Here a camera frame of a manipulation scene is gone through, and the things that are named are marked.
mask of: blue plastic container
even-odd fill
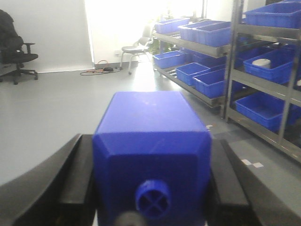
[[[284,101],[269,94],[257,92],[237,100],[236,110],[254,122],[271,131],[280,128]],[[287,120],[287,125],[292,125],[301,117],[301,108],[293,105]]]
[[[301,3],[274,3],[244,13],[246,23],[259,26],[300,28]]]
[[[208,130],[180,92],[116,93],[93,136],[102,225],[129,210],[150,225],[197,225],[210,150]]]
[[[197,63],[210,68],[211,71],[216,71],[226,67],[227,57],[222,56],[220,58],[214,58],[211,56],[198,58],[199,61]]]
[[[171,51],[153,56],[154,62],[160,68],[168,68],[177,65],[182,65],[186,62],[186,53],[181,51]]]
[[[225,69],[209,72],[206,74],[198,75],[193,78],[194,85],[197,91],[201,92],[209,98],[216,98],[224,96],[225,87]],[[232,90],[233,92],[242,90],[243,84],[234,81]]]
[[[199,54],[195,53],[195,54],[191,55],[191,61],[194,62],[194,63],[200,63],[204,59],[207,59],[207,58],[211,58],[211,56],[208,56],[206,54],[201,54],[201,53],[199,53]]]
[[[189,20],[189,18],[176,18],[160,21],[155,23],[155,29],[160,34],[177,32],[179,30],[178,26],[188,24]]]
[[[210,68],[198,63],[191,63],[177,67],[175,71],[179,80],[185,82],[189,86],[192,86],[194,85],[193,77],[209,72]]]
[[[235,67],[241,67],[244,65],[244,61],[271,52],[273,50],[275,49],[268,47],[259,47],[253,48],[248,51],[240,52],[236,58]]]
[[[201,21],[201,22],[197,22],[197,23],[193,23],[193,24],[179,26],[181,39],[188,40],[188,41],[195,41],[194,32],[192,31],[193,28],[202,27],[202,26],[206,26],[209,24],[217,24],[220,22],[222,22],[222,21],[205,20],[205,21]]]
[[[199,28],[193,28],[195,33],[195,42],[212,46],[219,47],[230,43],[231,22],[222,22],[218,24],[207,25]]]
[[[285,49],[273,50],[269,53],[244,61],[245,71],[257,77],[283,84],[289,81],[293,66],[293,51]],[[271,68],[253,65],[257,59],[269,59]]]

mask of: epoxy floor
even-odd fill
[[[178,90],[216,138],[225,138],[265,185],[301,216],[301,167],[234,123],[226,123],[192,94],[141,62],[128,75],[80,76],[80,72],[22,76],[0,83],[0,185],[30,170],[78,133],[92,134],[117,91]]]

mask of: black office chair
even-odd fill
[[[136,41],[132,46],[122,47],[122,49],[121,49],[122,55],[121,55],[121,61],[120,61],[120,65],[119,65],[120,69],[122,69],[123,55],[125,53],[132,54],[129,65],[128,65],[128,74],[132,74],[131,73],[131,65],[132,65],[133,57],[140,56],[140,55],[146,55],[148,57],[148,59],[150,60],[149,55],[148,55],[148,48],[149,48],[148,46],[153,43],[153,38],[152,38],[153,27],[154,27],[153,24],[147,24],[144,27],[142,37],[138,41]]]
[[[31,53],[30,46],[34,45],[34,43],[24,43],[22,38],[18,36],[13,22],[13,18],[0,9],[0,49],[2,64],[16,64],[16,70],[0,75],[0,82],[3,81],[1,77],[13,76],[14,84],[17,85],[17,77],[22,74],[33,75],[35,80],[38,79],[38,73],[35,70],[22,69],[24,67],[23,63],[38,58],[38,55]],[[23,45],[26,45],[27,53],[23,52]]]

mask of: blue plastic crate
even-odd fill
[[[155,65],[160,68],[168,68],[177,65],[182,65],[186,62],[186,53],[181,51],[171,51],[153,56]]]
[[[245,71],[257,77],[283,84],[289,81],[293,66],[293,51],[285,49],[276,49],[269,53],[251,58],[244,61]],[[269,59],[271,68],[264,68],[253,65],[252,62],[257,59]]]
[[[189,18],[176,18],[160,21],[155,23],[155,29],[160,34],[177,32],[179,30],[178,26],[188,24],[189,20]]]
[[[301,3],[274,3],[244,13],[246,23],[259,26],[300,28]]]
[[[222,56],[220,58],[214,58],[211,56],[198,58],[199,61],[197,63],[210,68],[211,71],[216,71],[226,67],[227,57]]]
[[[193,78],[194,85],[197,91],[201,92],[209,98],[224,96],[225,86],[225,69],[220,69],[214,72],[198,75]],[[233,81],[233,92],[242,90],[243,84]]]
[[[269,94],[257,92],[237,100],[236,110],[271,131],[280,128],[284,101]],[[292,125],[301,117],[301,108],[290,108],[287,124]]]
[[[218,24],[207,25],[203,27],[193,28],[195,33],[195,42],[219,47],[230,43],[231,22],[222,22]]]
[[[242,65],[244,65],[244,61],[271,52],[273,50],[275,49],[268,47],[259,47],[248,51],[240,52],[236,58],[235,67],[241,67]]]
[[[192,32],[193,28],[202,27],[202,26],[206,26],[206,25],[209,25],[209,24],[217,24],[217,23],[220,23],[220,22],[222,22],[222,21],[219,21],[219,20],[205,20],[205,21],[201,21],[201,22],[197,22],[197,23],[193,23],[193,24],[187,24],[187,25],[179,26],[181,39],[188,40],[188,41],[195,41],[194,32]]]
[[[184,66],[177,67],[176,69],[177,78],[187,85],[193,85],[193,77],[204,74],[210,71],[210,68],[200,65],[198,63],[191,63]]]

